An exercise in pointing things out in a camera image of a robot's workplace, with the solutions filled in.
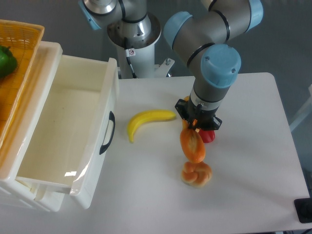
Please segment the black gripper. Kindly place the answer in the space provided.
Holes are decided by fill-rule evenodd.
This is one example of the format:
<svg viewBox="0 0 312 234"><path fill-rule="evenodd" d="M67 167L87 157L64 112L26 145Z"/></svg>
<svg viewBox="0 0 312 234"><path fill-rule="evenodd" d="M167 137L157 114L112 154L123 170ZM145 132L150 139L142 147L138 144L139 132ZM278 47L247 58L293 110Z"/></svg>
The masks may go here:
<svg viewBox="0 0 312 234"><path fill-rule="evenodd" d="M195 105L191 98L188 101L179 99L175 104L175 109L183 119L183 129L188 129L190 126L190 129L193 130L218 130L222 124L222 120L215 115L218 108L205 110L203 104L199 103Z"/></svg>

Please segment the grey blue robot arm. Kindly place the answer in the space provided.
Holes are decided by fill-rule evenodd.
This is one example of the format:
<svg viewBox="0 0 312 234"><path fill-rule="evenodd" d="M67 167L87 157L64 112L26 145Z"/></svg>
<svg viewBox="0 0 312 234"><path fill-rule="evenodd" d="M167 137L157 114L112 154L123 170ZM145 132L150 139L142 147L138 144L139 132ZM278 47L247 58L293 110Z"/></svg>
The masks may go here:
<svg viewBox="0 0 312 234"><path fill-rule="evenodd" d="M239 53L227 41L250 31L263 18L259 0L204 1L208 14L171 16L164 26L147 10L145 0L81 0L79 6L94 30L106 30L116 46L122 78L154 78L155 43L164 36L169 47L195 77L188 101L175 108L192 129L219 129L222 100L241 67Z"/></svg>

